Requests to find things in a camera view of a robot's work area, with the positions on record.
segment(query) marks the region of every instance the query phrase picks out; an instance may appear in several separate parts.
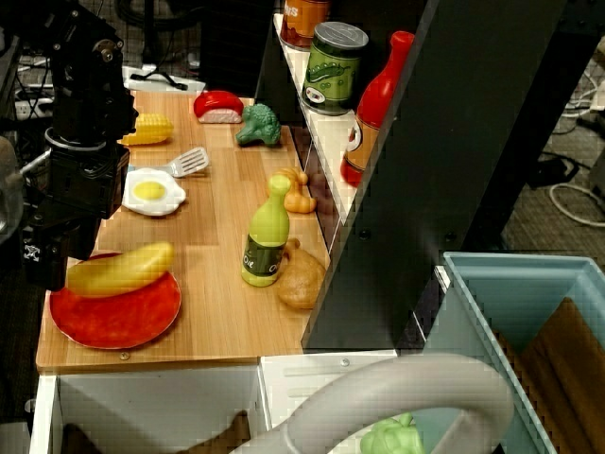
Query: toy fried egg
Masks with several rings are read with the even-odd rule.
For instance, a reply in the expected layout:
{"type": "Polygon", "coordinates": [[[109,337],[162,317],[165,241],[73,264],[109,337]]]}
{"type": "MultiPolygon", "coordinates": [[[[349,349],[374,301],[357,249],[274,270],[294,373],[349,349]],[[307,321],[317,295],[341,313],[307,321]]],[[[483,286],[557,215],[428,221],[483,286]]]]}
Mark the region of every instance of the toy fried egg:
{"type": "Polygon", "coordinates": [[[185,200],[185,191],[161,170],[140,168],[129,172],[122,204],[147,216],[165,216],[185,200]]]}

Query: power strip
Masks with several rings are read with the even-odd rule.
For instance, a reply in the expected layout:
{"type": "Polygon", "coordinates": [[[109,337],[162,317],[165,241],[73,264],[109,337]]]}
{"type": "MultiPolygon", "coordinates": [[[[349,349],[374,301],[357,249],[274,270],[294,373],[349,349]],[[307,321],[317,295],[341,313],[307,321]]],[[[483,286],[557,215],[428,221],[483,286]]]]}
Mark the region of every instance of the power strip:
{"type": "Polygon", "coordinates": [[[16,101],[15,112],[18,121],[26,121],[34,118],[52,118],[53,116],[53,100],[49,97],[41,97],[36,103],[35,99],[29,101],[16,101]]]}

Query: red ketchup bottle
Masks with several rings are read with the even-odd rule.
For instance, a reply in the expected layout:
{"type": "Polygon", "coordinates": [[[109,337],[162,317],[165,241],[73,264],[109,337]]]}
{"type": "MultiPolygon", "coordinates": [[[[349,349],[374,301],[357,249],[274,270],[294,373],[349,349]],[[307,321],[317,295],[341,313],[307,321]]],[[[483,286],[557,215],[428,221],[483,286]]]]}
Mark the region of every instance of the red ketchup bottle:
{"type": "Polygon", "coordinates": [[[387,66],[370,82],[359,101],[355,116],[357,121],[340,165],[340,174],[352,186],[358,187],[361,182],[413,41],[414,35],[406,31],[392,34],[387,66]]]}

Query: red plate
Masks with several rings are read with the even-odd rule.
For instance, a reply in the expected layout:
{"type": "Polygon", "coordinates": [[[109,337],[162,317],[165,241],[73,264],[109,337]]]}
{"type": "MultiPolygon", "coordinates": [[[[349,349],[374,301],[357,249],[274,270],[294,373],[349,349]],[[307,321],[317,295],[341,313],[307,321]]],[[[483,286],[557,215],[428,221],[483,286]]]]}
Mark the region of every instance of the red plate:
{"type": "MultiPolygon", "coordinates": [[[[91,257],[96,260],[116,253],[91,257]]],[[[69,339],[86,347],[131,348],[160,336],[181,308],[181,291],[166,272],[146,287],[111,298],[83,298],[67,288],[50,294],[50,315],[69,339]]]]}

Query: green can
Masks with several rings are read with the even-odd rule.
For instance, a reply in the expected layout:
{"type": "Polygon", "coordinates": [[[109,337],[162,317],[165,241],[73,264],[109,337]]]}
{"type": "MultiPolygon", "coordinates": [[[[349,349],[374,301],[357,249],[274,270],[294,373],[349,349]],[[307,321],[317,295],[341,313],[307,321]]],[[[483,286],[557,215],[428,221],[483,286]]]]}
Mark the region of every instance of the green can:
{"type": "Polygon", "coordinates": [[[315,27],[301,98],[319,114],[342,115],[353,108],[359,63],[369,38],[363,30],[341,22],[315,27]]]}

